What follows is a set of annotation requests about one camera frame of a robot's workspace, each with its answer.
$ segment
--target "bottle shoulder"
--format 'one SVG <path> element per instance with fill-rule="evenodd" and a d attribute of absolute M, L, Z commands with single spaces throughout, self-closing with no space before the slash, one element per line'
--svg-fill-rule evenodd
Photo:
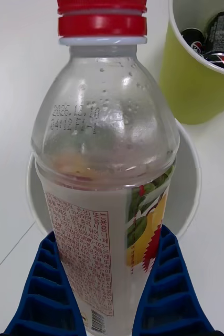
<path fill-rule="evenodd" d="M 168 169 L 179 134 L 158 85 L 136 59 L 82 58 L 52 84 L 32 144 L 44 167 L 61 175 L 132 184 Z"/>

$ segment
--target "yellow fruit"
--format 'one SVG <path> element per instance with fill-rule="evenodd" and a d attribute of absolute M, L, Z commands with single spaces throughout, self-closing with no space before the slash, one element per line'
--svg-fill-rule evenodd
<path fill-rule="evenodd" d="M 126 264 L 136 266 L 144 259 L 146 249 L 154 236 L 158 225 L 162 223 L 167 203 L 167 195 L 163 196 L 157 208 L 147 216 L 147 227 L 143 235 L 126 250 Z"/>

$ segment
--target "white bowl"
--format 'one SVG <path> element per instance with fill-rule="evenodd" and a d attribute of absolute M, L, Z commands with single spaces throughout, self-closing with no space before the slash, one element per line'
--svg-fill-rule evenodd
<path fill-rule="evenodd" d="M 169 189 L 164 224 L 181 238 L 192 222 L 201 193 L 201 168 L 196 149 L 180 123 L 180 148 L 177 165 Z M 32 155 L 28 167 L 27 194 L 29 207 L 38 227 L 44 234 L 52 231 L 42 184 L 35 169 Z"/>

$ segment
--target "bottle label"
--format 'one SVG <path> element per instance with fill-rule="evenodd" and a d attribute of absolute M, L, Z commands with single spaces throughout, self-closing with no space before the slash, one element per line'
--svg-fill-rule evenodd
<path fill-rule="evenodd" d="M 84 325 L 93 334 L 130 334 L 157 254 L 170 176 L 161 186 L 107 192 L 39 177 Z"/>

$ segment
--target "condensation droplet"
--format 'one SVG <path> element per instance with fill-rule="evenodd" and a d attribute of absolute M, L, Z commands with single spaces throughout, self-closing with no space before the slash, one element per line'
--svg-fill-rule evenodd
<path fill-rule="evenodd" d="M 87 88 L 87 87 L 86 87 L 85 84 L 81 84 L 81 85 L 79 86 L 79 89 L 82 90 L 82 91 L 85 91 L 86 88 Z"/>
<path fill-rule="evenodd" d="M 108 110 L 108 105 L 107 104 L 103 104 L 103 110 L 106 112 Z"/>

